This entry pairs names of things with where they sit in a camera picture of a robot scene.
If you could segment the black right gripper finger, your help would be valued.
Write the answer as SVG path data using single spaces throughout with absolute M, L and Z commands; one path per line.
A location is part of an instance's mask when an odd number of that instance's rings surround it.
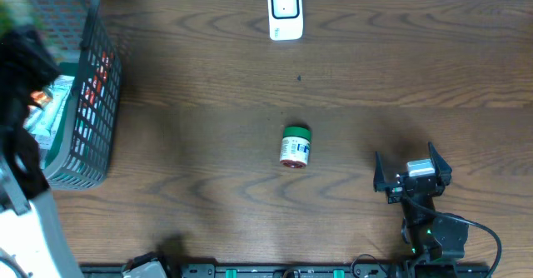
M 452 168 L 445 161 L 445 159 L 438 153 L 434 145 L 429 142 L 428 149 L 430 153 L 430 159 L 435 167 L 436 176 L 443 186 L 449 186 L 451 183 Z
M 390 189 L 393 184 L 386 180 L 381 155 L 378 151 L 375 152 L 376 167 L 373 178 L 374 192 L 386 191 Z

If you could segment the green lid jar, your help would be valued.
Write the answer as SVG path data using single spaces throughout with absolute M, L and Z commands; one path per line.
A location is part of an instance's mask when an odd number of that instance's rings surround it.
M 280 163 L 289 168 L 304 168 L 311 153 L 311 131 L 304 127 L 286 127 L 283 131 Z

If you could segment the orange snack packet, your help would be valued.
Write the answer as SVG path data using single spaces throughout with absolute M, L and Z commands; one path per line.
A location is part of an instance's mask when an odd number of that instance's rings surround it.
M 53 101 L 53 94 L 49 88 L 45 87 L 41 91 L 32 92 L 31 99 L 31 106 L 43 109 L 46 105 Z

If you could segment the green tea carton box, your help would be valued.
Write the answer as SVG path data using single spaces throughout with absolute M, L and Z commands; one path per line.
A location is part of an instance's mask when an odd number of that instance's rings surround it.
M 25 26 L 42 28 L 36 8 L 30 0 L 1 0 L 1 37 L 15 28 Z

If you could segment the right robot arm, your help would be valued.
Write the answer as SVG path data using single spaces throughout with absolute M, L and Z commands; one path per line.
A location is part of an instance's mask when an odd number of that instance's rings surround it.
M 406 172 L 390 181 L 376 154 L 374 191 L 385 193 L 389 204 L 401 204 L 401 234 L 413 250 L 413 257 L 389 267 L 388 277 L 459 275 L 456 262 L 465 255 L 469 226 L 460 217 L 436 211 L 433 199 L 450 185 L 452 169 L 431 143 L 428 150 L 427 159 L 408 162 Z

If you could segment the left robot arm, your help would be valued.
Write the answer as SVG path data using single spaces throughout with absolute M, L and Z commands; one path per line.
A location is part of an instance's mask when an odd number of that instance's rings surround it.
M 62 232 L 39 147 L 24 127 L 42 90 L 60 74 L 36 29 L 23 25 L 1 38 L 1 275 L 80 277 Z

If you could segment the green white flat package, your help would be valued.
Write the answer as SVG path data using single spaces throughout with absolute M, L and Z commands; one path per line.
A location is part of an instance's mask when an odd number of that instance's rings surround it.
M 52 150 L 52 144 L 62 120 L 63 109 L 79 65 L 72 62 L 61 62 L 59 67 L 62 74 L 51 85 L 46 86 L 52 91 L 53 101 L 43 109 L 30 106 L 30 114 L 24 124 L 24 128 L 39 145 L 40 167 L 42 169 L 46 167 L 46 158 Z

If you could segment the grey plastic mesh basket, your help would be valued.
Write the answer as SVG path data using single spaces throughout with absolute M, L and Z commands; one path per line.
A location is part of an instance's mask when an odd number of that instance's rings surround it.
M 42 171 L 53 189 L 88 190 L 106 178 L 122 64 L 100 18 L 100 0 L 30 2 L 57 63 L 79 65 Z

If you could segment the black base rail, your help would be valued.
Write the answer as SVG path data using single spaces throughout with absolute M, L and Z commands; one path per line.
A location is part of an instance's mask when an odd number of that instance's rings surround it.
M 124 266 L 83 266 L 86 277 L 122 278 Z M 178 278 L 379 278 L 379 277 L 487 277 L 488 266 L 472 264 L 420 265 L 413 271 L 402 266 L 378 265 L 359 261 L 353 266 L 239 266 L 213 264 L 184 264 L 170 267 L 171 277 Z

